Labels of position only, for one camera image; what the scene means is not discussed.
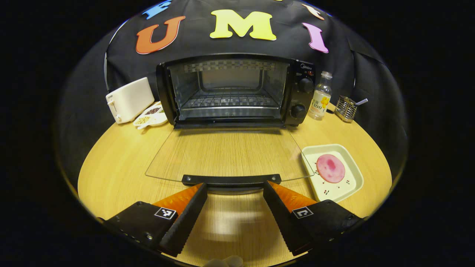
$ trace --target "orange letter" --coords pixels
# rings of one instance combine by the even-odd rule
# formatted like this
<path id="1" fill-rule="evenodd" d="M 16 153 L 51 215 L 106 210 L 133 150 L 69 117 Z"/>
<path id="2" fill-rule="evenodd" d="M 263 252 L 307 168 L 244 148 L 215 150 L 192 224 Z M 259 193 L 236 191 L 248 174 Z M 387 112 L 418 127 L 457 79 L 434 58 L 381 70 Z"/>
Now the orange letter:
<path id="1" fill-rule="evenodd" d="M 137 33 L 137 36 L 139 38 L 137 39 L 137 46 L 135 47 L 135 50 L 137 51 L 137 53 L 145 55 L 145 54 L 149 54 L 149 53 L 152 53 L 152 52 L 155 52 L 167 47 L 177 37 L 180 21 L 184 19 L 185 19 L 185 16 L 180 16 L 180 17 L 167 20 L 165 22 L 165 25 L 168 25 L 168 27 L 167 27 L 167 33 L 165 34 L 165 37 L 162 40 L 155 43 L 152 43 L 152 33 L 153 33 L 153 30 L 158 27 L 158 24 L 152 25 L 150 27 L 147 27 L 139 31 Z"/>

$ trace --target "letter m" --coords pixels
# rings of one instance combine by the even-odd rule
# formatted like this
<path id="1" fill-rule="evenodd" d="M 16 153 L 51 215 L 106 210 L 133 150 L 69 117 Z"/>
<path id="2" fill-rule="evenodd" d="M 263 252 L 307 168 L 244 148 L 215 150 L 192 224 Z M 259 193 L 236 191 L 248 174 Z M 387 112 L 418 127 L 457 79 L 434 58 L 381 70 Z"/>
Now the letter m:
<path id="1" fill-rule="evenodd" d="M 228 26 L 231 26 L 240 37 L 245 36 L 249 29 L 253 27 L 249 34 L 252 38 L 270 41 L 277 39 L 270 28 L 271 14 L 254 11 L 245 19 L 234 10 L 215 10 L 211 14 L 216 16 L 216 28 L 209 35 L 211 38 L 231 37 L 233 33 L 228 30 Z"/>

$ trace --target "white toaster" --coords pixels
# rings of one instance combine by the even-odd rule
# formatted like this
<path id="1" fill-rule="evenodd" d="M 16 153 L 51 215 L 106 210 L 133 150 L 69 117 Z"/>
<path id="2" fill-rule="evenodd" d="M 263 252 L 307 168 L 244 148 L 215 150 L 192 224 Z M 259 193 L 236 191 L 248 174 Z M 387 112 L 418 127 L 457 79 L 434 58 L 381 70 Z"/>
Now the white toaster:
<path id="1" fill-rule="evenodd" d="M 118 124 L 133 121 L 155 98 L 147 77 L 133 81 L 105 96 L 112 116 Z"/>

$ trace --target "pink round food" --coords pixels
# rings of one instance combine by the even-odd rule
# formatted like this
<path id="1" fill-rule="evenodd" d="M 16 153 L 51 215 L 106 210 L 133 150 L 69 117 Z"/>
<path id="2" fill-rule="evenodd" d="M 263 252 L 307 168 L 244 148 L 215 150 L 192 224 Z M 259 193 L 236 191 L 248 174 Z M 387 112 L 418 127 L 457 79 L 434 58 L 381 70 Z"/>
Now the pink round food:
<path id="1" fill-rule="evenodd" d="M 345 177 L 345 166 L 339 159 L 330 154 L 321 155 L 318 158 L 317 170 L 327 182 L 338 183 Z"/>

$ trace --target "blue letter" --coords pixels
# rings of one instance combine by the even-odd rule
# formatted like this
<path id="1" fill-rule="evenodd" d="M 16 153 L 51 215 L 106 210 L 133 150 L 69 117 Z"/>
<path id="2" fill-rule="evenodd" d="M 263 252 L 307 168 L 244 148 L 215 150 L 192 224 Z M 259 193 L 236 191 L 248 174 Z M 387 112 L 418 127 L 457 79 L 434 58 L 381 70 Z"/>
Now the blue letter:
<path id="1" fill-rule="evenodd" d="M 147 19 L 157 15 L 158 13 L 164 11 L 165 9 L 168 8 L 168 6 L 171 4 L 171 0 L 166 0 L 165 2 L 162 2 L 152 8 L 150 8 L 149 10 L 145 11 L 143 14 L 147 13 L 148 17 Z"/>

